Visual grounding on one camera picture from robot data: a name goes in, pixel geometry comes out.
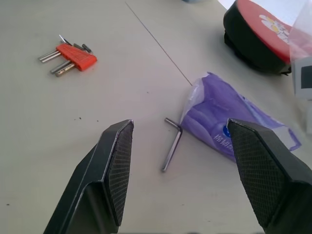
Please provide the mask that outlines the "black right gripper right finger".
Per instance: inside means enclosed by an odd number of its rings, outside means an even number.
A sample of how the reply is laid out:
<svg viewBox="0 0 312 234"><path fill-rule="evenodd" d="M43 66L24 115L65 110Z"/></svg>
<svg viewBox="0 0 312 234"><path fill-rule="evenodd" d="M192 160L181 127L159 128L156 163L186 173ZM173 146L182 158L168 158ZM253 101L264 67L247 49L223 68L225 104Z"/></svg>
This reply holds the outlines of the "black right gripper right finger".
<svg viewBox="0 0 312 234"><path fill-rule="evenodd" d="M312 234L312 170L269 128L229 119L241 183L265 234Z"/></svg>

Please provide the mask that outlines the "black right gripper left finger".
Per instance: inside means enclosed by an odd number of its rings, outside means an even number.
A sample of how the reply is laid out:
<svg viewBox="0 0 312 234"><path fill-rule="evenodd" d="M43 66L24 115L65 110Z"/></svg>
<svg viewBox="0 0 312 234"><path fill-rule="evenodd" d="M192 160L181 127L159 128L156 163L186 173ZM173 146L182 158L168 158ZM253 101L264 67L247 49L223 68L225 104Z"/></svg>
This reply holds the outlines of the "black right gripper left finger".
<svg viewBox="0 0 312 234"><path fill-rule="evenodd" d="M76 166L43 234L117 234L130 177L134 123L111 125Z"/></svg>

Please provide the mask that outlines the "metal hex key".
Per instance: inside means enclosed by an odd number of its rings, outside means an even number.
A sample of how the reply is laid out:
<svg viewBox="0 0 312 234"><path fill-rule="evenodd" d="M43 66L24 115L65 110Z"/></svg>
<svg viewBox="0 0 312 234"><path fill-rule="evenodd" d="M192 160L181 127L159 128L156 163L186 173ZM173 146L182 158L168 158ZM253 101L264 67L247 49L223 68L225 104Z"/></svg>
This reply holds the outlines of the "metal hex key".
<svg viewBox="0 0 312 234"><path fill-rule="evenodd" d="M167 154L167 156L166 156L166 158L165 158L165 160L163 162L163 165L162 165L162 168L161 168L162 172L166 172L167 171L168 166L170 164L170 161L173 158L173 155L174 155L174 153L176 151L176 148L177 148L177 146L179 144L179 141L181 139L181 136L183 134L183 129L182 129L182 127L179 124L175 123L173 120L171 120L169 118L165 118L164 121L166 123L170 124L171 126L173 126L177 130L177 133L176 133L175 139L174 139L174 141L173 141L173 143L171 145L171 148L170 148L170 150L169 150L169 152L168 152L168 154Z"/></svg>

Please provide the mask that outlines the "red hex key set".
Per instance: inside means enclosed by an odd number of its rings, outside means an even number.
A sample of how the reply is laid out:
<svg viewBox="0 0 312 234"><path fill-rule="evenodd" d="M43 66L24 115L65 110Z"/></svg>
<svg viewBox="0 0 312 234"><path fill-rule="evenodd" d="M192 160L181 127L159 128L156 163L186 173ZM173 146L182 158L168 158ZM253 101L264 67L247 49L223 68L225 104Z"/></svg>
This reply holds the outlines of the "red hex key set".
<svg viewBox="0 0 312 234"><path fill-rule="evenodd" d="M85 71L97 62L97 57L68 44L61 44L56 50L67 60L71 61L80 71Z"/></svg>

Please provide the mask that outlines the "purple plastic bag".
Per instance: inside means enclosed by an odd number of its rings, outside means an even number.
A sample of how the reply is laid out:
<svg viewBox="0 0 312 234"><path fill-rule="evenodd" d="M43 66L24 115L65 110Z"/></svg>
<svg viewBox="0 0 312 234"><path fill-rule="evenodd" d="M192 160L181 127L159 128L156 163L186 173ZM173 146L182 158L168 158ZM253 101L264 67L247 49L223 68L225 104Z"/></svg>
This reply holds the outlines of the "purple plastic bag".
<svg viewBox="0 0 312 234"><path fill-rule="evenodd" d="M180 125L199 140L235 160L227 128L230 118L259 124L274 131L284 145L294 151L301 142L285 124L272 118L213 73L192 86L184 105Z"/></svg>

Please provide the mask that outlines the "white device with dark screen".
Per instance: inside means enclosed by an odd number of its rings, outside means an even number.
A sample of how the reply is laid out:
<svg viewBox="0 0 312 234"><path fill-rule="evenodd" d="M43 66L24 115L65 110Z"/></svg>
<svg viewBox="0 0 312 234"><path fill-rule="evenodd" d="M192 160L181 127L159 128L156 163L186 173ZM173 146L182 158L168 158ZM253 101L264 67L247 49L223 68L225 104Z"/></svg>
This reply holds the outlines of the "white device with dark screen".
<svg viewBox="0 0 312 234"><path fill-rule="evenodd" d="M298 98L312 100L312 57L292 62L294 93Z"/></svg>

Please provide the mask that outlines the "black round case red lid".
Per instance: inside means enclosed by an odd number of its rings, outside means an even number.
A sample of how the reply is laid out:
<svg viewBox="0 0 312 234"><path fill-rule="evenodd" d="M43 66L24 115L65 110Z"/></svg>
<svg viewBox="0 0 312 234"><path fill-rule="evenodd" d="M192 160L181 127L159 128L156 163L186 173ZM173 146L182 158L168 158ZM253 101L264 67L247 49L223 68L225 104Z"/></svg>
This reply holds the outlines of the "black round case red lid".
<svg viewBox="0 0 312 234"><path fill-rule="evenodd" d="M225 44L248 66L266 74L291 73L291 26L251 0L235 0L223 25Z"/></svg>

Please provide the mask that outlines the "clear plastic white box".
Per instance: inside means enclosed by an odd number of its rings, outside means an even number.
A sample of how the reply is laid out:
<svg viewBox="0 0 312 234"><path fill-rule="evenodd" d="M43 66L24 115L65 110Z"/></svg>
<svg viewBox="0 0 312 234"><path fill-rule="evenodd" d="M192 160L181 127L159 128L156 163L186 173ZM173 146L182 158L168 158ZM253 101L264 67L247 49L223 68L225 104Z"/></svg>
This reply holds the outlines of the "clear plastic white box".
<svg viewBox="0 0 312 234"><path fill-rule="evenodd" d="M312 0L306 0L288 37L291 63L312 57Z"/></svg>

